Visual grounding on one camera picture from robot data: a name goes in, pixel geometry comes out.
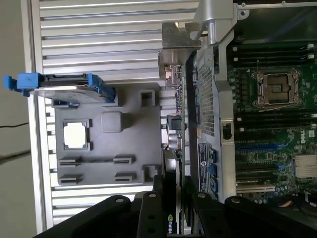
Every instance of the floor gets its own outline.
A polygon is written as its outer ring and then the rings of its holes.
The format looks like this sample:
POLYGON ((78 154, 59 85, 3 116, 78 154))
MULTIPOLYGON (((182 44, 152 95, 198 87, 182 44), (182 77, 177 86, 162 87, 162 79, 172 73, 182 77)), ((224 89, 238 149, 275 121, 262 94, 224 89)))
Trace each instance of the floor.
MULTIPOLYGON (((19 0, 0 0, 0 78, 24 69, 19 0)), ((0 126, 28 121, 27 100, 0 87, 0 126)), ((29 128, 0 129, 0 156, 30 148, 29 128)), ((0 237, 36 234, 31 157, 0 165, 0 237)))

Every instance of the blue connector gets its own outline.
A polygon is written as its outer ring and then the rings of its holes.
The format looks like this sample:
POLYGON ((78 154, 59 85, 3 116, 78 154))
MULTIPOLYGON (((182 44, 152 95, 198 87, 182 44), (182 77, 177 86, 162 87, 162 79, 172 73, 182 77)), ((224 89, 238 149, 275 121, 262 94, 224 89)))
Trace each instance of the blue connector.
POLYGON ((209 158, 213 163, 217 163, 217 151, 210 148, 209 149, 209 158))
POLYGON ((210 188, 214 192, 214 194, 218 193, 218 180, 215 178, 210 179, 210 188))
POLYGON ((207 171, 215 178, 218 176, 217 165, 211 164, 208 166, 207 171))

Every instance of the sticker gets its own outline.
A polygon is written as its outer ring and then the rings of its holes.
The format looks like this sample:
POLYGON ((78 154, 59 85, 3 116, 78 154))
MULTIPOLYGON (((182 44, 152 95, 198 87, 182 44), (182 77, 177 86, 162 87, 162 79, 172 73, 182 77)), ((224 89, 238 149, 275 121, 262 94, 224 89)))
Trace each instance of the sticker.
POLYGON ((205 143, 198 144, 199 166, 199 191, 208 192, 207 178, 207 146, 205 143))
POLYGON ((309 138, 315 137, 315 131, 314 130, 309 130, 308 131, 308 137, 309 138))

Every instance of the blue drive bracket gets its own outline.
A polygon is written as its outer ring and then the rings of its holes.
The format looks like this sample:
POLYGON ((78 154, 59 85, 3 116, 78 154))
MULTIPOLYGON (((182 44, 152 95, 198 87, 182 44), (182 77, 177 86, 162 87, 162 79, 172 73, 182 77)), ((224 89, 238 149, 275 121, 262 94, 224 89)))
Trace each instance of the blue drive bracket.
MULTIPOLYGON (((43 84, 45 82, 47 83, 47 79, 51 79, 51 80, 53 79, 52 82, 54 82, 54 77, 52 77, 52 75, 42 75, 39 73, 19 73, 16 80, 16 79, 13 79, 11 76, 7 75, 4 77, 4 87, 10 91, 19 92, 19 93, 22 93, 23 96, 29 97, 30 92, 33 91, 34 89, 40 88, 42 83, 43 84)), ((112 87, 106 86, 106 84, 102 81, 102 79, 99 78, 97 75, 88 73, 88 74, 76 75, 74 76, 74 78, 79 81, 86 80, 87 82, 86 86, 93 88, 101 97, 105 99, 106 103, 115 102, 115 97, 116 97, 115 89, 112 87)), ((58 77, 56 77, 56 79, 58 80, 55 81, 55 83, 63 82, 64 80, 68 81, 69 75, 67 76, 59 75, 58 77)), ((71 104, 74 102, 61 101, 61 104, 65 104, 65 103, 71 104)))
POLYGON ((3 79, 3 84, 6 89, 29 97, 30 92, 39 87, 40 80, 43 78, 43 75, 39 73, 19 73, 18 80, 6 75, 3 79))
POLYGON ((95 88, 97 92, 106 98, 106 103, 114 103, 115 89, 106 86, 101 78, 92 73, 88 73, 88 87, 95 88))

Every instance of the label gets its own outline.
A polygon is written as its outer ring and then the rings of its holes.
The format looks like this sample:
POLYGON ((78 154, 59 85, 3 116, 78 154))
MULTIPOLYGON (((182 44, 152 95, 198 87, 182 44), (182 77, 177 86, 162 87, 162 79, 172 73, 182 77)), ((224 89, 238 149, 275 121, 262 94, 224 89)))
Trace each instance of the label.
POLYGON ((171 234, 171 233, 173 233, 173 216, 172 216, 172 214, 169 214, 167 219, 168 219, 168 233, 171 234))
POLYGON ((301 131, 301 144, 305 144, 305 130, 301 131))
POLYGON ((199 191, 208 192, 207 178, 207 146, 205 143, 198 144, 198 165, 199 165, 199 191))

